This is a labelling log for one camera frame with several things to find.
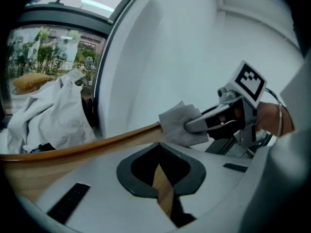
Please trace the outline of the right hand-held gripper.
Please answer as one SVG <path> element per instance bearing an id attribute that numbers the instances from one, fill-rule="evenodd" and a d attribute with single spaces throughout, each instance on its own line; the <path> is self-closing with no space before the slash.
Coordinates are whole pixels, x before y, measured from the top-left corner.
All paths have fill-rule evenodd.
<path id="1" fill-rule="evenodd" d="M 219 105 L 185 123 L 189 133 L 209 132 L 215 140 L 234 138 L 242 147 L 257 143 L 256 127 L 260 98 L 267 85 L 266 79 L 249 63 L 243 60 L 228 83 L 219 88 Z M 244 110 L 244 123 L 234 120 L 234 107 Z"/>

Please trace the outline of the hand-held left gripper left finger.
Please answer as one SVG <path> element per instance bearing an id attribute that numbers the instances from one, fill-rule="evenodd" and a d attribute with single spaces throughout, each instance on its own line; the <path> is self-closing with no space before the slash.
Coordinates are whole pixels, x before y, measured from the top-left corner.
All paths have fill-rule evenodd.
<path id="1" fill-rule="evenodd" d="M 132 195 L 118 181 L 117 166 L 126 157 L 148 147 L 138 145 L 102 155 L 54 182 L 36 201 L 47 213 L 76 183 L 90 188 L 66 222 L 83 233 L 167 233 L 176 229 L 157 199 Z"/>

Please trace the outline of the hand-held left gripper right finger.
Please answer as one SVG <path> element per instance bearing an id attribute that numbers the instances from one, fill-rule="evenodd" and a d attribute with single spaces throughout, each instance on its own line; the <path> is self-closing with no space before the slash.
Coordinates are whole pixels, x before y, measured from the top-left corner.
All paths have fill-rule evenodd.
<path id="1" fill-rule="evenodd" d="M 200 218 L 216 206 L 239 183 L 244 176 L 243 172 L 224 167 L 226 163 L 240 166 L 250 166 L 251 159 L 238 158 L 227 155 L 217 155 L 201 152 L 174 144 L 168 146 L 200 161 L 206 169 L 206 177 L 199 189 L 192 195 L 180 197 L 185 213 Z"/>

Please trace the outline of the person's right hand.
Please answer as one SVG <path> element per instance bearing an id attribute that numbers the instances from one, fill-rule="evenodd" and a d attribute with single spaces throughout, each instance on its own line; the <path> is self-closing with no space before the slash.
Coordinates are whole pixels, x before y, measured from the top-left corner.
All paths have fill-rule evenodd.
<path id="1" fill-rule="evenodd" d="M 244 123 L 244 110 L 242 107 L 234 107 L 233 115 L 231 116 L 232 120 L 238 121 L 240 124 Z"/>

